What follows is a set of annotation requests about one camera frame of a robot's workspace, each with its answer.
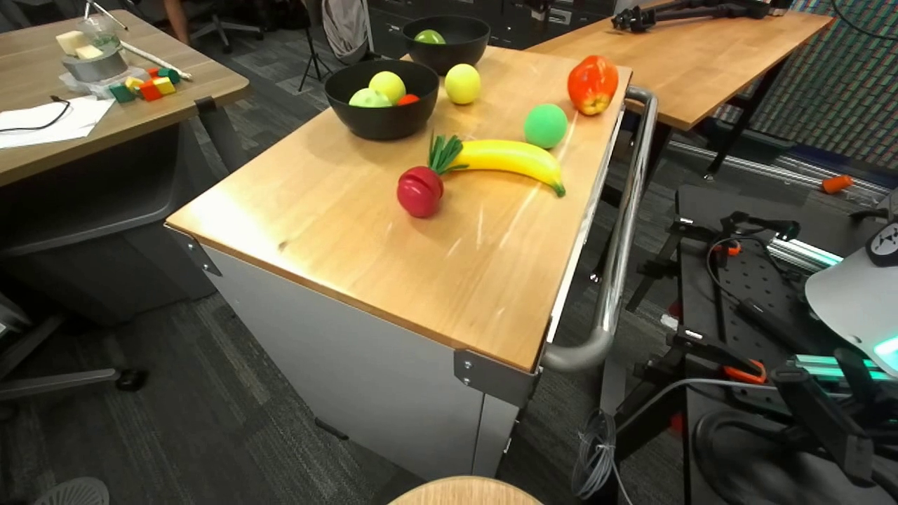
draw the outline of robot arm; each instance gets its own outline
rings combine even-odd
[[[773,8],[788,8],[792,0],[673,0],[648,8],[624,8],[613,25],[618,32],[646,33],[656,24],[698,17],[768,17]]]

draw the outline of wooden tabletop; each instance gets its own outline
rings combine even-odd
[[[820,15],[781,15],[767,21],[687,21],[660,24],[648,33],[614,32],[601,21],[533,46],[555,57],[601,53],[635,71],[635,85],[660,102],[660,120],[690,133],[715,108],[740,94],[815,33],[832,25]]]
[[[213,98],[216,104],[227,104],[239,98],[251,81],[218,61],[196,53],[188,46],[181,46],[169,33],[144,24],[129,12],[116,12],[116,17],[127,25],[124,39],[164,57],[166,61],[195,73],[195,81],[182,81],[175,95],[159,102],[133,102],[113,104],[103,120],[81,141],[26,146],[26,150],[0,150],[0,185],[16,182],[22,176],[47,172],[54,165],[65,165],[84,155],[119,146],[124,141],[140,137],[145,133],[171,126],[196,113],[199,98]],[[78,29],[81,21],[65,21],[22,32],[0,33],[0,111],[22,111],[47,104],[51,95],[84,95],[68,91],[60,75],[61,50],[57,36]],[[140,57],[127,57],[133,67],[148,67],[152,61]]]
[[[528,491],[477,475],[454,475],[443,479],[423,484],[391,505],[537,505],[540,499]]]
[[[430,130],[461,137],[521,137],[531,108],[559,104],[569,134],[555,150],[568,198],[499,172],[446,176],[436,219],[409,219],[397,179],[426,160],[426,133],[373,143],[326,111],[169,227],[305,283],[377,317],[516,371],[533,371],[586,205],[604,182],[631,71],[601,119],[568,102],[579,59],[489,47],[484,98],[451,108],[440,91]]]

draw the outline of metal rail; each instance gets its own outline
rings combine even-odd
[[[624,199],[621,199],[621,216],[618,216],[618,226],[613,233],[613,249],[610,249],[610,262],[607,262],[607,269],[601,277],[601,306],[597,306],[592,334],[586,342],[580,342],[575,349],[564,349],[555,342],[545,345],[541,364],[561,371],[561,373],[579,373],[579,371],[597,367],[607,359],[607,353],[614,342],[614,332],[618,332],[627,265],[630,265],[630,254],[631,254],[631,237],[635,237],[635,221],[637,221],[646,168],[648,168],[652,134],[655,134],[655,123],[656,123],[656,98],[648,91],[631,87],[627,94],[627,98],[644,104],[641,108],[644,120],[641,120],[641,133],[637,133],[637,155],[630,164],[630,176],[627,176]]]

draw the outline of banana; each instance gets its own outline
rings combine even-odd
[[[464,141],[451,172],[513,172],[550,185],[564,198],[561,165],[555,155],[526,141]]]

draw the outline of paper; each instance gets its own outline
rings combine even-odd
[[[81,98],[71,98],[68,104],[71,104],[68,111],[65,111],[65,102],[51,102],[32,111],[0,113],[0,150],[88,137],[116,102],[81,95]],[[51,123],[61,111],[65,116],[54,126],[35,130],[35,126]]]

